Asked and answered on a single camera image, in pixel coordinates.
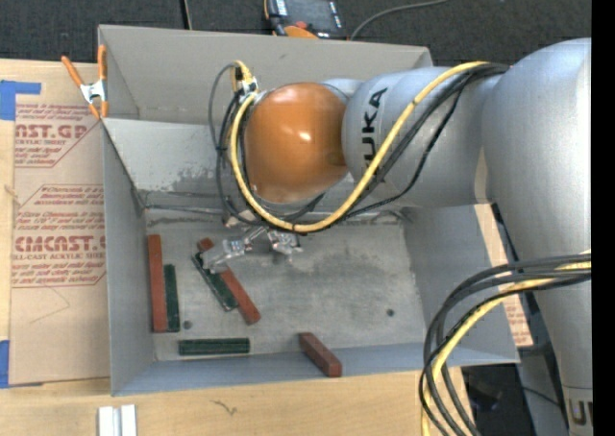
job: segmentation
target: gray box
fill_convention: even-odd
[[[114,395],[321,377],[297,333],[317,335],[344,375],[422,369],[423,338],[447,294],[490,267],[473,206],[408,209],[301,238],[292,261],[256,247],[230,263],[262,315],[224,311],[191,262],[221,224],[207,103],[217,73],[244,61],[262,89],[331,78],[366,80],[431,65],[424,47],[101,26],[111,106],[103,162]],[[221,83],[214,104],[230,99]],[[334,208],[348,177],[324,203]],[[177,272],[177,333],[151,331],[147,234]],[[182,358],[180,339],[248,337],[248,355]],[[517,362],[501,308],[454,350],[450,365]]]

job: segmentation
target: orange clamp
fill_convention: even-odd
[[[61,63],[64,64],[70,79],[81,90],[84,98],[87,101],[87,106],[92,115],[97,119],[106,117],[109,114],[109,101],[107,100],[107,47],[105,45],[98,46],[98,81],[90,85],[86,85],[79,75],[79,72],[67,56],[61,56]],[[94,98],[101,99],[100,111],[94,106]]]

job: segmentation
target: red wooden block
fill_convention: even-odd
[[[206,252],[207,250],[213,248],[213,242],[209,238],[203,238],[197,243],[197,248],[199,249],[199,252]],[[239,309],[239,313],[241,313],[244,322],[248,325],[252,325],[260,320],[260,312],[258,311],[257,306],[252,301],[252,298],[250,298],[250,295],[243,288],[234,272],[230,268],[227,268],[227,270],[221,272],[219,276],[222,280],[224,280],[234,298],[237,300],[237,308]]]
[[[299,346],[304,354],[309,357],[326,376],[342,376],[342,363],[313,333],[300,333]]]
[[[147,251],[150,268],[150,296],[152,299],[152,330],[154,332],[166,332],[168,321],[166,318],[162,242],[159,234],[147,236]]]

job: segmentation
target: blue tape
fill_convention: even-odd
[[[0,389],[9,388],[9,341],[0,341]]]
[[[18,94],[40,94],[40,83],[0,81],[0,120],[15,119],[15,98]]]

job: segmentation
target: orange sphere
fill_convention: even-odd
[[[348,172],[341,143],[345,109],[337,95],[317,83],[265,93],[245,130],[252,191],[271,203],[293,203],[339,182]]]

